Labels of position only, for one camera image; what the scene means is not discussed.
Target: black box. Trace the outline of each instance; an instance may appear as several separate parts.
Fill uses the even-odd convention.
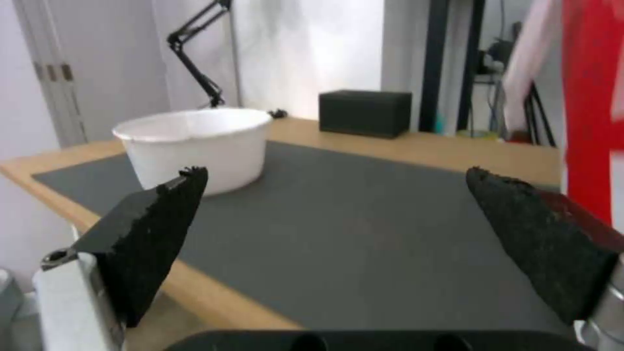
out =
[[[338,90],[318,105],[322,131],[394,138],[409,129],[412,93]]]

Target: plastic bowl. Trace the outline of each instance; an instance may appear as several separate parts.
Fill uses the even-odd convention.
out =
[[[147,116],[113,128],[144,189],[184,167],[208,169],[204,196],[237,189],[262,173],[271,117],[251,109],[182,111]]]

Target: black lamp arm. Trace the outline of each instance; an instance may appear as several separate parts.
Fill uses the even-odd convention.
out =
[[[193,78],[195,78],[206,94],[208,94],[208,97],[210,98],[210,107],[217,107],[225,102],[221,97],[223,91],[215,82],[199,71],[197,66],[184,52],[184,44],[226,14],[230,10],[231,4],[232,0],[214,0],[196,15],[191,17],[191,19],[183,24],[182,27],[178,28],[167,37],[169,48],[171,48],[173,53],[191,73]],[[220,10],[214,16],[203,21],[201,24],[196,25],[197,22],[199,22],[201,18],[206,15],[206,13],[216,6],[220,6]]]

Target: gray mat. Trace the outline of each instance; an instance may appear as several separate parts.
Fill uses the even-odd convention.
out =
[[[99,214],[140,189],[125,155],[35,178]],[[270,142],[258,181],[203,200],[180,258],[313,329],[569,332],[455,172]]]

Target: red fabric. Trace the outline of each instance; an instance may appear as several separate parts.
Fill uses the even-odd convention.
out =
[[[565,0],[562,16],[568,196],[609,224],[610,152],[624,150],[624,122],[611,117],[624,37],[614,7],[622,1]]]

